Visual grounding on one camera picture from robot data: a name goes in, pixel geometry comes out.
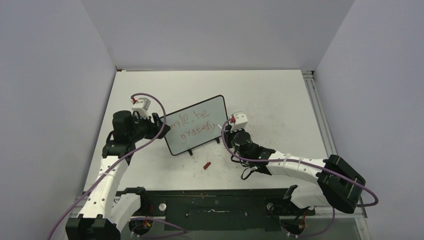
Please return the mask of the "black framed whiteboard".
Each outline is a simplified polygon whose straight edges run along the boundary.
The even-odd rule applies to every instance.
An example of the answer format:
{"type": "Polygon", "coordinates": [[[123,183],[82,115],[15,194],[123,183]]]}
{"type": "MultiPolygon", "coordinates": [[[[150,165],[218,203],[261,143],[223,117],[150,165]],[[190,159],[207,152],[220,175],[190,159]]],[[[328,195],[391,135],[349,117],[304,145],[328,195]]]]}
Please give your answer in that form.
{"type": "Polygon", "coordinates": [[[228,119],[225,98],[217,95],[188,107],[166,114],[165,124],[170,130],[165,141],[172,156],[216,140],[220,126],[228,119]]]}

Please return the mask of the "red marker cap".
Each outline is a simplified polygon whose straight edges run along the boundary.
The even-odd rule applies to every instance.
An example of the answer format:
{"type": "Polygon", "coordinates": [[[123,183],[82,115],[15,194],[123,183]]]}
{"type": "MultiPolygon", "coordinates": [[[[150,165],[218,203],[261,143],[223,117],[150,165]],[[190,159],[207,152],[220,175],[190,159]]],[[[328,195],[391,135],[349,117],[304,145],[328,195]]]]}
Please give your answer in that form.
{"type": "Polygon", "coordinates": [[[206,170],[212,163],[209,161],[204,166],[203,169],[206,170]]]}

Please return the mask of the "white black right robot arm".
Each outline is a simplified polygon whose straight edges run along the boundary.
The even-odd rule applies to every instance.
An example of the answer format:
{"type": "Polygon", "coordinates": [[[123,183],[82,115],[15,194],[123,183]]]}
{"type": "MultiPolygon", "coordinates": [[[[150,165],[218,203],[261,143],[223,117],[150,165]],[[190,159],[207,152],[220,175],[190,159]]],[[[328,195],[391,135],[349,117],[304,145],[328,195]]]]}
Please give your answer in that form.
{"type": "Polygon", "coordinates": [[[329,205],[352,214],[358,206],[365,179],[341,156],[331,154],[324,159],[302,158],[260,146],[244,129],[223,130],[223,140],[233,157],[251,172],[269,176],[286,176],[311,183],[310,186],[290,187],[283,199],[283,209],[296,214],[301,209],[329,205]]]}

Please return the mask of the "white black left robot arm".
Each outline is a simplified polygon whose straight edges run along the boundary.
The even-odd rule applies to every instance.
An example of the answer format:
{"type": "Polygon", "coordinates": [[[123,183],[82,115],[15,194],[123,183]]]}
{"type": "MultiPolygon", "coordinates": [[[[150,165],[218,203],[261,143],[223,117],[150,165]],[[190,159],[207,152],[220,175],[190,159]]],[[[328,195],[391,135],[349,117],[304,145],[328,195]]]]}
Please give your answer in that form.
{"type": "Polygon", "coordinates": [[[142,117],[138,111],[121,110],[113,114],[112,131],[102,149],[102,159],[96,181],[82,196],[85,204],[77,217],[65,225],[69,240],[119,240],[131,214],[144,215],[149,210],[145,189],[125,193],[115,203],[118,186],[137,151],[136,143],[162,139],[171,129],[154,112],[142,117]]]}

